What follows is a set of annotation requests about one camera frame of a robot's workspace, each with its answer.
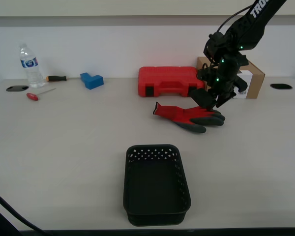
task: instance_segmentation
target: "glove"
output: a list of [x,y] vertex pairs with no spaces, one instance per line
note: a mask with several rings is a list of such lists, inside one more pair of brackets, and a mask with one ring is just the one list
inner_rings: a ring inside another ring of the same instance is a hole
[[201,107],[183,109],[173,106],[161,106],[158,102],[155,105],[153,114],[170,119],[181,128],[195,133],[205,133],[207,129],[203,125],[221,126],[225,120],[225,117],[216,110],[207,111]]

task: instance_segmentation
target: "screwdriver handle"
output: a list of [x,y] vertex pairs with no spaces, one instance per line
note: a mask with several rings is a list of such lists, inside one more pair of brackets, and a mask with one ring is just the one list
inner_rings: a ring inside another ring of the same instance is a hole
[[67,81],[67,77],[66,76],[55,76],[55,75],[51,75],[51,76],[47,76],[46,80],[48,82],[55,82],[55,81]]

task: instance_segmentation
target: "bottle cap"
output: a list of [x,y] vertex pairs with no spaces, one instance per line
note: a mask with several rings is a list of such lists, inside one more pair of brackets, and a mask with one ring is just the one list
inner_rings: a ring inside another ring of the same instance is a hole
[[20,48],[26,48],[27,45],[26,45],[26,43],[24,43],[24,42],[20,42],[20,43],[19,43],[19,47],[20,47]]

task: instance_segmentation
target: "cardboard box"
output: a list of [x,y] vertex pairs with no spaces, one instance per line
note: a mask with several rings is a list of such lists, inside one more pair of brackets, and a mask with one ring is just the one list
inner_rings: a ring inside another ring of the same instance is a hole
[[[202,65],[204,63],[210,65],[210,61],[208,60],[208,58],[198,57],[197,69],[202,69]],[[238,89],[235,88],[234,92],[238,94],[235,98],[256,99],[258,97],[262,83],[265,79],[265,74],[260,69],[258,69],[253,63],[249,62],[249,65],[242,66],[240,68],[240,73],[238,74],[238,76],[247,82],[248,89],[245,92],[239,94]]]

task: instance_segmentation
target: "water bottle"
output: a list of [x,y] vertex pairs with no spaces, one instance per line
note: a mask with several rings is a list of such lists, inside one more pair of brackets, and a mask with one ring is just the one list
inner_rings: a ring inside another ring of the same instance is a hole
[[46,84],[46,80],[39,72],[35,54],[27,47],[26,43],[20,44],[20,60],[26,72],[29,86],[35,89],[43,87]]

